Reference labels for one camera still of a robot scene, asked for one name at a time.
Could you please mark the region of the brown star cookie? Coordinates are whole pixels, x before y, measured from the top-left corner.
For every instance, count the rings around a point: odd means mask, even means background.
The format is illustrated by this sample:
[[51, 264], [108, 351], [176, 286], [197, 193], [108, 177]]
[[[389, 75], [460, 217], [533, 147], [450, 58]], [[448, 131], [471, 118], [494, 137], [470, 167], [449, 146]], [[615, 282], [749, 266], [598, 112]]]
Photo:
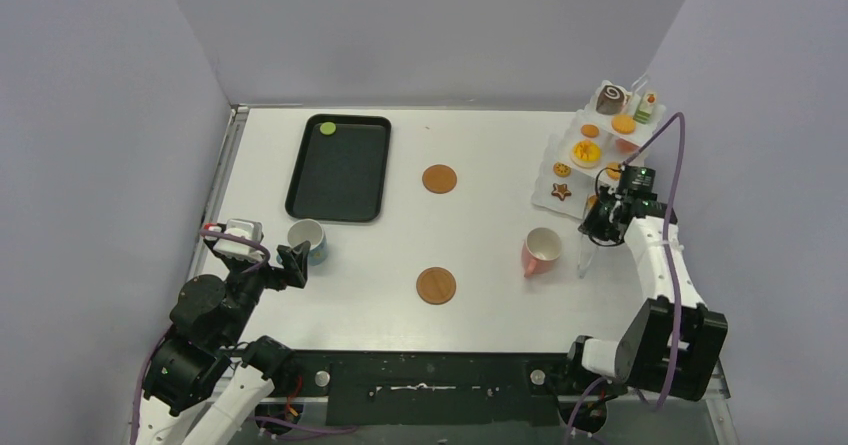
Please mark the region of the brown star cookie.
[[552, 185], [551, 195], [560, 201], [565, 201], [572, 196], [572, 191], [565, 183], [554, 183]]

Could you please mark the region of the small patterned orange cookie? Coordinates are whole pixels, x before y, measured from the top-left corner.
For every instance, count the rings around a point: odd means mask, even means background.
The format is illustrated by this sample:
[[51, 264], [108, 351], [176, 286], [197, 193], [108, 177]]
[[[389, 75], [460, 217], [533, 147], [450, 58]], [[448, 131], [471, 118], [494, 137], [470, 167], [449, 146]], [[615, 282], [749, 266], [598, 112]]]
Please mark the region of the small patterned orange cookie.
[[572, 168], [562, 162], [555, 162], [552, 171], [557, 177], [565, 178], [572, 173]]

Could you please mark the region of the green layered cake slice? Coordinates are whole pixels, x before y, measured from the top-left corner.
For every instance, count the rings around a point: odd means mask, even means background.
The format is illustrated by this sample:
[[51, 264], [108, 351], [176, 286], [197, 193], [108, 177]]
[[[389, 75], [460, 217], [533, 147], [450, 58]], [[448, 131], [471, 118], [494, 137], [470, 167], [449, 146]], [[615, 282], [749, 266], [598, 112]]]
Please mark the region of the green layered cake slice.
[[646, 91], [640, 98], [637, 108], [633, 114], [635, 122], [640, 124], [648, 124], [654, 114], [654, 109], [657, 104], [657, 94], [654, 91]]

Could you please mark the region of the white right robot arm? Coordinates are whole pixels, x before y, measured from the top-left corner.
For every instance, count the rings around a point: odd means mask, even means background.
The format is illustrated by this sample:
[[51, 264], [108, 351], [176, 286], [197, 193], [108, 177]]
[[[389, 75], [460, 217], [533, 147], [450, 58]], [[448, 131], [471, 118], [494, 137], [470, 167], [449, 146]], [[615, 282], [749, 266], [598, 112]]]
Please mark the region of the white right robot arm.
[[578, 337], [562, 365], [563, 381], [586, 392], [604, 377], [698, 401], [719, 360], [727, 320], [708, 308], [692, 283], [676, 215], [653, 191], [654, 170], [626, 165], [613, 171], [616, 186], [598, 187], [578, 230], [599, 247], [630, 252], [644, 302], [621, 338]]

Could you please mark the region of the pink strawberry cake slice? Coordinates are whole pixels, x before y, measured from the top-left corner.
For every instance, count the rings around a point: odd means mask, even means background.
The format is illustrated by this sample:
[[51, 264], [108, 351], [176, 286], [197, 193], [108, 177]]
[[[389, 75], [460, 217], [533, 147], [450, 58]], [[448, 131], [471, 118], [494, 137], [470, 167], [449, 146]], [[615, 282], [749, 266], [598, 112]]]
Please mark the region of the pink strawberry cake slice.
[[621, 139], [621, 138], [618, 138], [618, 139], [615, 140], [615, 147], [616, 147], [616, 149], [618, 150], [619, 153], [625, 154], [625, 155], [633, 154], [635, 151], [637, 151], [640, 148], [639, 145], [634, 144], [632, 142], [629, 142], [627, 140]]

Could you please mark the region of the orange macaron sandwich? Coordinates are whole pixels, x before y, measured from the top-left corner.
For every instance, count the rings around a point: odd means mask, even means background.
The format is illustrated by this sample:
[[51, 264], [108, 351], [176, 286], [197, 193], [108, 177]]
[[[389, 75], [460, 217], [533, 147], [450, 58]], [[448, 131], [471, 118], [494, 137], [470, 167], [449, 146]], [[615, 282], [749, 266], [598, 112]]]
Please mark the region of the orange macaron sandwich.
[[616, 133], [628, 135], [636, 130], [636, 122], [630, 115], [618, 114], [612, 117], [611, 127]]

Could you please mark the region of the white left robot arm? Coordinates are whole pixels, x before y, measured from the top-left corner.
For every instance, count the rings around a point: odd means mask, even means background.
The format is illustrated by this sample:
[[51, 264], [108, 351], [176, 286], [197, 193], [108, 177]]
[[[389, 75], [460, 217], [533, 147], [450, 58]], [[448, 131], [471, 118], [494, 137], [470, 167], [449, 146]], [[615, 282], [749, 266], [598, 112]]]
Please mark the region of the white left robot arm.
[[226, 444], [264, 398], [290, 391], [299, 376], [294, 351], [279, 341], [238, 344], [265, 291], [305, 287], [310, 241], [278, 246], [274, 266], [256, 222], [208, 223], [198, 234], [228, 274], [182, 286], [137, 380], [132, 444]]

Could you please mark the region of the small orange biscuit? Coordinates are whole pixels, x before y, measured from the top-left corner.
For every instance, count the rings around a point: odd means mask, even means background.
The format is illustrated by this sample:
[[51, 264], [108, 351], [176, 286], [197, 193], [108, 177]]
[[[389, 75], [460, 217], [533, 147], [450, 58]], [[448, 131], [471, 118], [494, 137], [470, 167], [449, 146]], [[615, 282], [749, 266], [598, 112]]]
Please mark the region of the small orange biscuit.
[[584, 137], [596, 138], [600, 134], [600, 129], [593, 124], [584, 124], [580, 128], [580, 132]]

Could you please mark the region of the metal serving tongs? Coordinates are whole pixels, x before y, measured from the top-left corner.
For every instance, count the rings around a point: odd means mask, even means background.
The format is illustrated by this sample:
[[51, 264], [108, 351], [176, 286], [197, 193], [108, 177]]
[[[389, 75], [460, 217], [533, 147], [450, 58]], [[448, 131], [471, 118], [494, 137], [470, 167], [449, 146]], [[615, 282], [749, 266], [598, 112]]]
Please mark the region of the metal serving tongs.
[[588, 235], [580, 236], [579, 256], [577, 263], [577, 276], [584, 279], [592, 267], [593, 260], [599, 250], [599, 246]]

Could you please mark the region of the chocolate swirl roll cake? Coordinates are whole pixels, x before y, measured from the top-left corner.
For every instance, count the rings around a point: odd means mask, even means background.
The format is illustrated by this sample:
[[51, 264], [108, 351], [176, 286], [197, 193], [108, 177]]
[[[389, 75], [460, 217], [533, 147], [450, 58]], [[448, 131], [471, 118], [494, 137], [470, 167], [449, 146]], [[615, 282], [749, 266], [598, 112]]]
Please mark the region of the chocolate swirl roll cake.
[[603, 85], [596, 97], [595, 111], [602, 115], [615, 116], [621, 114], [629, 100], [629, 93], [614, 84]]

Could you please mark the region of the plain orange round cookie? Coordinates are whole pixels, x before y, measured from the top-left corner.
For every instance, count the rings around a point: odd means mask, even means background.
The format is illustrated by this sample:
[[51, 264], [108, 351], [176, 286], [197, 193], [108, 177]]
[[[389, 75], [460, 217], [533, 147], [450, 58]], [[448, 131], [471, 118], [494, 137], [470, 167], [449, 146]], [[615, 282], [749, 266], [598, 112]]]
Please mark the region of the plain orange round cookie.
[[620, 163], [609, 163], [605, 166], [604, 172], [610, 180], [619, 181], [623, 173], [623, 167]]

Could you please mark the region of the yellow fruit tart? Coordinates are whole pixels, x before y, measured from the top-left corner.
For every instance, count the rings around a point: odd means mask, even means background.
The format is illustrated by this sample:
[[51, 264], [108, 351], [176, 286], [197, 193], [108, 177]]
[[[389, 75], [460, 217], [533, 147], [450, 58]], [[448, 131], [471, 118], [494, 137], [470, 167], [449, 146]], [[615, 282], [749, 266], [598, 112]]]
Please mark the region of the yellow fruit tart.
[[584, 169], [596, 167], [603, 156], [602, 148], [590, 139], [577, 142], [571, 149], [574, 163]]

